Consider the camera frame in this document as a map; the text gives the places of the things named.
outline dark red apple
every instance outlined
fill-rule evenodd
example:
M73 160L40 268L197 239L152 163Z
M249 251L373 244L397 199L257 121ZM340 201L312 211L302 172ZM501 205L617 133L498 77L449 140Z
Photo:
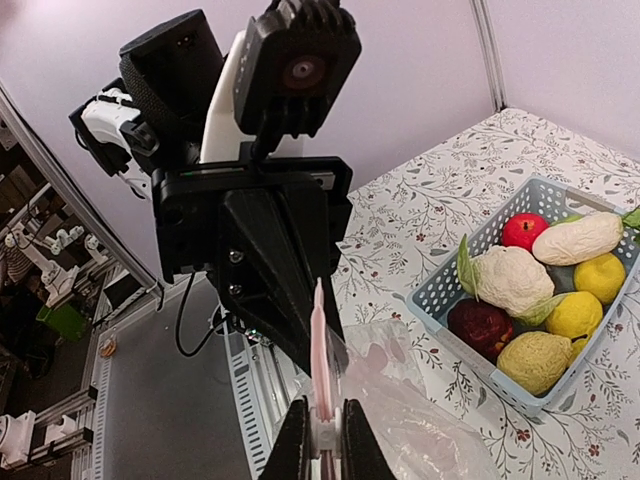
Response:
M527 251L533 248L538 235L549 228L547 221L535 213L519 213L509 219L502 230L505 247L520 247Z
M493 363L513 338L507 312L473 298L460 300L449 312L448 322L453 334Z

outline basket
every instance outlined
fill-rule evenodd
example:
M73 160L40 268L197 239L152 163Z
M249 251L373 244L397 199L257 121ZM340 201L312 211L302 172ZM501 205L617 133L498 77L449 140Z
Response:
M570 215L585 213L585 209L625 213L624 210L597 197L585 194L575 188L541 177L531 177L514 195L494 213L468 240L472 257L484 253L490 246L500 243L505 223L515 214L538 213L551 223ZM577 359L567 369L562 378L548 392L534 396L498 370L475 350L462 342L447 329L447 314L459 300L468 295L458 282L456 271L457 253L451 254L431 275L407 298L409 310L425 324L428 331L446 348L456 354L481 380L483 380L502 399L520 413L535 417L551 402L567 382L575 375L585 355L596 343L607 323L614 315L617 305L638 268L640 247L634 245L635 231L626 228L624 238L611 252L624 264L627 279L614 302L604 308L604 319ZM575 267L547 267L549 275L556 285L555 294L573 291L573 270ZM543 327L527 328L514 322L516 334L527 330L542 330Z

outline cauliflower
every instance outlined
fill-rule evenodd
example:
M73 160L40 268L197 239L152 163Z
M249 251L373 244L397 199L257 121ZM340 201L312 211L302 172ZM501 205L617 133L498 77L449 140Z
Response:
M477 294L512 317L553 296L553 281L524 248L494 246L473 259Z
M553 296L551 277L524 248L493 246L470 258L466 235L458 252L458 279L468 294L531 326L541 324L564 298Z

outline fake fruit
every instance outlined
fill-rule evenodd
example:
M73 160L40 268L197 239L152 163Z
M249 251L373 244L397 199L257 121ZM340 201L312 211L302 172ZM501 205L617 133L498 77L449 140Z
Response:
M526 332L502 350L498 368L532 395L541 395L562 377L571 353L568 338Z
M613 250L624 232L622 218L598 212L547 228L533 243L533 255L548 265L575 265Z
M493 363L513 338L513 323L504 310L472 298L460 300L447 318L452 333Z
M612 303L627 278L624 265L612 253L582 262L573 274L576 290L593 293L600 303Z
M505 247L520 247L528 252L533 242L549 228L547 221L535 213L519 213L509 219L502 230L502 244Z
M592 293L573 292L551 312L546 328L549 333L570 340L585 335L586 340L589 340L600 325L602 317L602 304Z
M589 343L590 338L579 338L578 340L574 340L571 344L571 358L569 359L569 365L576 361L580 352L584 350L584 347Z
M457 271L469 295L506 310L527 325L541 324L557 304L553 281L524 248L493 246L471 258L465 235L458 250Z

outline lemon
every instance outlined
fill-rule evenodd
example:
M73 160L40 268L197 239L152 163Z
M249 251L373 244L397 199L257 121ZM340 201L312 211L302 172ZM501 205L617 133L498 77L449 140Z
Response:
M547 318L546 327L549 333L575 339L593 332L602 321L602 304L590 292L573 292L566 296L553 309Z
M626 278L624 265L618 258L605 253L582 262L573 274L576 290L591 292L603 305L613 302Z
M589 343L588 338L580 338L571 344L571 359L569 360L569 365L578 358L578 355L580 355L580 352L587 346L587 343Z

